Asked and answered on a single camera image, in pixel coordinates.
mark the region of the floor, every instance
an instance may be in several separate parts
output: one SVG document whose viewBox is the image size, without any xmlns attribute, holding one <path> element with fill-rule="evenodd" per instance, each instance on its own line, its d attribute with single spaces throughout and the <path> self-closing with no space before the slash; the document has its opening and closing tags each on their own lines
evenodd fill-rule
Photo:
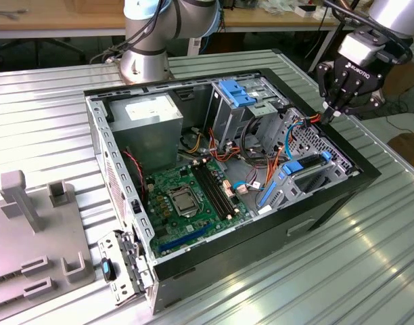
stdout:
<svg viewBox="0 0 414 325">
<path fill-rule="evenodd" d="M 257 49 L 280 49 L 287 57 L 289 57 L 301 69 L 307 70 L 311 65 L 314 52 L 305 59 L 305 55 L 318 39 L 315 32 L 263 32 L 263 33 L 246 33 L 241 49 L 243 51 L 252 51 Z M 97 53 L 112 45 L 111 37 L 78 37 L 66 39 L 69 44 L 82 49 L 85 52 L 87 60 Z M 0 40 L 0 45 L 6 43 L 6 40 Z M 185 56 L 187 54 L 188 40 L 177 39 L 169 42 L 167 52 L 169 56 Z M 14 70 L 29 70 L 37 68 L 35 63 L 35 47 L 34 43 L 25 43 L 12 49 L 2 51 L 0 60 L 0 72 Z M 44 43 L 40 49 L 40 68 L 53 68 L 60 66 L 79 65 L 79 56 L 77 53 L 60 49 L 55 45 Z M 380 108 L 377 112 L 362 114 L 362 119 L 377 118 L 386 115 L 395 115 L 405 112 L 414 112 L 414 88 L 401 95 L 398 98 L 388 98 L 391 102 Z"/>
</svg>

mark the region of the blue plastic latch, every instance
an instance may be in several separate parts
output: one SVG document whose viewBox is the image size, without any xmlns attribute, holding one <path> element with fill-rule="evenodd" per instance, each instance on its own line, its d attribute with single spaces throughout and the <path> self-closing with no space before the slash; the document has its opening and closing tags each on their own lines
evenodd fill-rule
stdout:
<svg viewBox="0 0 414 325">
<path fill-rule="evenodd" d="M 110 266 L 108 265 L 108 262 L 103 263 L 103 272 L 108 273 L 110 271 Z"/>
<path fill-rule="evenodd" d="M 330 161 L 331 160 L 331 153 L 328 151 L 323 151 L 321 153 L 321 156 L 326 160 L 326 161 Z"/>
<path fill-rule="evenodd" d="M 234 80 L 219 81 L 219 87 L 233 101 L 235 107 L 249 106 L 256 103 L 255 98 L 250 97 L 244 88 Z"/>
<path fill-rule="evenodd" d="M 267 193 L 262 197 L 259 207 L 262 207 L 267 199 L 269 198 L 270 194 L 272 194 L 272 191 L 276 188 L 276 182 L 272 181 L 272 184 L 270 185 L 269 189 L 267 190 Z"/>
<path fill-rule="evenodd" d="M 291 175 L 298 171 L 301 171 L 303 166 L 298 161 L 287 162 L 282 167 L 282 170 L 285 171 L 285 174 Z"/>
</svg>

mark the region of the yellow wire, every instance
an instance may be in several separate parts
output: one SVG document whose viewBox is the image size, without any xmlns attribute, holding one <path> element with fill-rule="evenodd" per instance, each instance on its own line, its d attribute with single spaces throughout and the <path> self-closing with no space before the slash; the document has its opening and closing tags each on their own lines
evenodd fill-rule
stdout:
<svg viewBox="0 0 414 325">
<path fill-rule="evenodd" d="M 196 140 L 196 145 L 191 150 L 188 150 L 186 152 L 188 154 L 193 154 L 200 147 L 200 142 L 201 142 L 201 134 L 198 134 L 198 138 Z"/>
</svg>

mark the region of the cardboard box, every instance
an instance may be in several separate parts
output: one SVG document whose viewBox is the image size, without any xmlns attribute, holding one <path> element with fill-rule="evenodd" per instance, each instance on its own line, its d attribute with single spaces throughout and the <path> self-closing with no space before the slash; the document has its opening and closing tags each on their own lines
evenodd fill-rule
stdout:
<svg viewBox="0 0 414 325">
<path fill-rule="evenodd" d="M 122 14 L 124 0 L 73 0 L 81 14 Z"/>
<path fill-rule="evenodd" d="M 414 133 L 400 134 L 391 139 L 388 145 L 414 167 Z"/>
</svg>

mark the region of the motherboard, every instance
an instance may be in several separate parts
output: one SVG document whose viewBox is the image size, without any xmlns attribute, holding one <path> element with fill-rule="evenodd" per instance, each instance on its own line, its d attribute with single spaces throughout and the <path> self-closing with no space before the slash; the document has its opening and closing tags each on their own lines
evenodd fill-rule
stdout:
<svg viewBox="0 0 414 325">
<path fill-rule="evenodd" d="M 214 160 L 150 175 L 147 214 L 157 257 L 201 242 L 251 219 L 245 204 Z"/>
</svg>

